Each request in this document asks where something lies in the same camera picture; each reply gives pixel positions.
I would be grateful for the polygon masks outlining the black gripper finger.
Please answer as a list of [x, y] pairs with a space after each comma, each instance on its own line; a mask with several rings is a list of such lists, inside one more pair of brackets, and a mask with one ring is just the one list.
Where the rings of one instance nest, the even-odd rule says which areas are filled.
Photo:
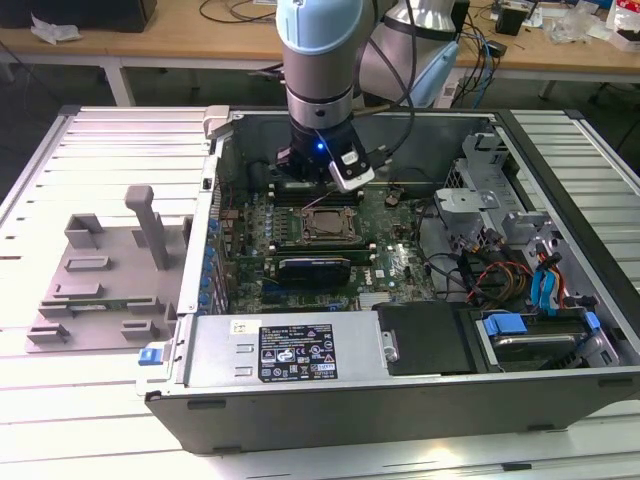
[[278, 150], [275, 167], [297, 182], [316, 182], [316, 171], [309, 159], [291, 146]]

